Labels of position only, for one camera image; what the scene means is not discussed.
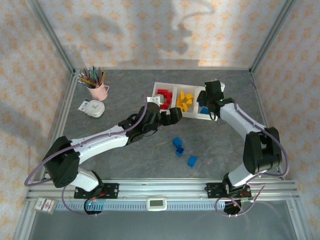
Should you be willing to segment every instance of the white clock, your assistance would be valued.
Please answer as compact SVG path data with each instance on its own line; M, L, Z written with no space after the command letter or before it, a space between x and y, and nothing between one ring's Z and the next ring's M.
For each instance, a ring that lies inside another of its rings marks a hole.
M94 118L99 118L105 111L105 105L101 101L91 100L85 107L84 112Z

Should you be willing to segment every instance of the yellow block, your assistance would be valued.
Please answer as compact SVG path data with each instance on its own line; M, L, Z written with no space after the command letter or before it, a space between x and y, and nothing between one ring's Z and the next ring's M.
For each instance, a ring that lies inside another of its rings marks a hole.
M181 106L181 105L176 105L176 107L177 107L177 108L180 108L182 112L184 111L184 107L183 107L183 106Z
M194 96L193 96L191 93L189 93L189 94L185 95L185 98L186 98L187 100L189 100L189 99L193 99Z
M185 103L188 107L192 106L192 99L189 99L188 101L186 101Z
M185 100L185 97L186 97L186 95L185 95L184 91L180 91L180 98L182 101Z
M176 100L176 106L182 106L182 100L181 100L181 97L178 96L177 100Z
M184 112L188 112L187 104L185 104L185 103L183 102L183 103L182 103L182 107L183 107L183 111L184 111Z

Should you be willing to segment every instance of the gray tabletop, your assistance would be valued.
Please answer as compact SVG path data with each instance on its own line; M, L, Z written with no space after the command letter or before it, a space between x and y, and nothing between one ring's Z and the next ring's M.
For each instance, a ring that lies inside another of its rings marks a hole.
M68 139L87 137L105 131L126 119L144 105L142 94L151 96L155 82L203 86L205 81L228 74L224 96L237 95L253 89L248 71L228 70L108 70L105 84L110 86L103 101L105 111L93 118L78 110L89 91L77 83L64 135ZM262 123L262 115L254 93L239 100L240 107ZM178 157L172 140L183 141L184 154ZM182 118L171 126L161 126L150 137L121 148L114 148L92 157L81 167L94 170L101 178L213 178L221 179L242 163L244 140L226 122ZM189 157L197 157L196 165L187 165Z

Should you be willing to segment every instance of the label tag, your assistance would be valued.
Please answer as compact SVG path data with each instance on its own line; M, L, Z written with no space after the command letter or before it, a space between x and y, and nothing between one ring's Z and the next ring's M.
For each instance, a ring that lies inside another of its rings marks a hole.
M89 104L89 102L90 102L90 100L85 99L83 101L83 103L80 105L80 107L78 108L78 110L81 111L81 112L86 112L86 107Z
M53 214L56 209L57 203L58 200L39 196L35 202L33 210L45 214Z

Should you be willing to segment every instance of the glass panel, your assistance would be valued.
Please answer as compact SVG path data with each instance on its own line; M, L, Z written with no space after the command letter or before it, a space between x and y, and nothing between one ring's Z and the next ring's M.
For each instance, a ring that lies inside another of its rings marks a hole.
M213 211L115 211L95 218L37 213L29 240L296 240L286 201L257 202L245 215Z

